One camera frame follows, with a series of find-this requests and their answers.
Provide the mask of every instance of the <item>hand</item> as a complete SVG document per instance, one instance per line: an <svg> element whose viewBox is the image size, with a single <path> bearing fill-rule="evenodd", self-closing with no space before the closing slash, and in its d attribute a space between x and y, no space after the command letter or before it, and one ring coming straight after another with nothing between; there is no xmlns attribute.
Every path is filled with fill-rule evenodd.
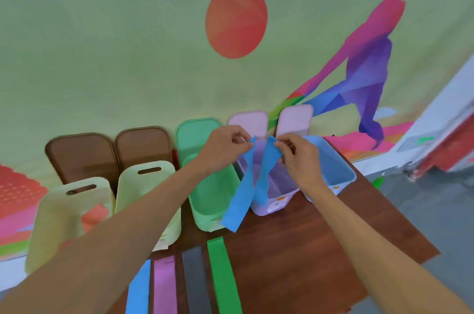
<svg viewBox="0 0 474 314"><path fill-rule="evenodd" d="M211 132L195 160L206 175L211 175L252 149L253 144L248 142L250 139L241 126L221 126Z"/></svg>
<svg viewBox="0 0 474 314"><path fill-rule="evenodd" d="M324 185L319 166L317 147L305 138L288 133L277 137L275 146L283 153L284 164L290 177L307 194L314 187Z"/></svg>

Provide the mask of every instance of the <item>forearm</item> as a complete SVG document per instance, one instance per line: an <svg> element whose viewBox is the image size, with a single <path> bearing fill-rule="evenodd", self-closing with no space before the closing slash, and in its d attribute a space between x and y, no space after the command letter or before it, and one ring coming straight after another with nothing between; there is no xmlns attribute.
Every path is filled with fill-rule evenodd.
<svg viewBox="0 0 474 314"><path fill-rule="evenodd" d="M472 313L455 293L384 239L326 186L308 195L385 313Z"/></svg>
<svg viewBox="0 0 474 314"><path fill-rule="evenodd" d="M173 215L205 176L195 162L189 163L74 240L12 289L0 302L0 312L103 314L132 281Z"/></svg>

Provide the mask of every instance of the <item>bin handle hole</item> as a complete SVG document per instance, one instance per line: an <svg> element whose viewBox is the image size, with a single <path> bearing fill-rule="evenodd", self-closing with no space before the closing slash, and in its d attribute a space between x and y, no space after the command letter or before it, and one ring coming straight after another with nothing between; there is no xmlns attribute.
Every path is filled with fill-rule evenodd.
<svg viewBox="0 0 474 314"><path fill-rule="evenodd" d="M139 174L147 174L147 173L153 173L153 172L159 172L161 170L160 167L155 167L155 168L148 168L148 169L142 169L139 170Z"/></svg>
<svg viewBox="0 0 474 314"><path fill-rule="evenodd" d="M67 191L66 195L74 195L74 194L82 193L83 191L88 191L88 190L95 189L95 188L97 188L97 185L95 185L95 184L86 185L84 187L80 187L80 188L77 188L77 189Z"/></svg>

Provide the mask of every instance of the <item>red circle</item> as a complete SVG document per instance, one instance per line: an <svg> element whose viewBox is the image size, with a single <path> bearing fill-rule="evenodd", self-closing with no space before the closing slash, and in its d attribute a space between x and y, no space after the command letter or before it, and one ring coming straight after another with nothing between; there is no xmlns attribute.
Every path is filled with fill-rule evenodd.
<svg viewBox="0 0 474 314"><path fill-rule="evenodd" d="M211 0L206 12L206 35L223 57L245 57L265 34L268 12L265 0Z"/></svg>

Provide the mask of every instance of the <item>brown lid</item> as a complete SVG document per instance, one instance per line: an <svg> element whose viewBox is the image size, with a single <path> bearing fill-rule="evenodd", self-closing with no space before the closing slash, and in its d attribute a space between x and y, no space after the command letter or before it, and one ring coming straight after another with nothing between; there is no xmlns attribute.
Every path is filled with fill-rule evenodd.
<svg viewBox="0 0 474 314"><path fill-rule="evenodd" d="M46 144L45 152L63 184L98 176L117 192L119 164L112 141L102 134L56 137Z"/></svg>
<svg viewBox="0 0 474 314"><path fill-rule="evenodd" d="M124 130L115 138L115 148L122 170L157 160L173 162L170 137L159 126Z"/></svg>

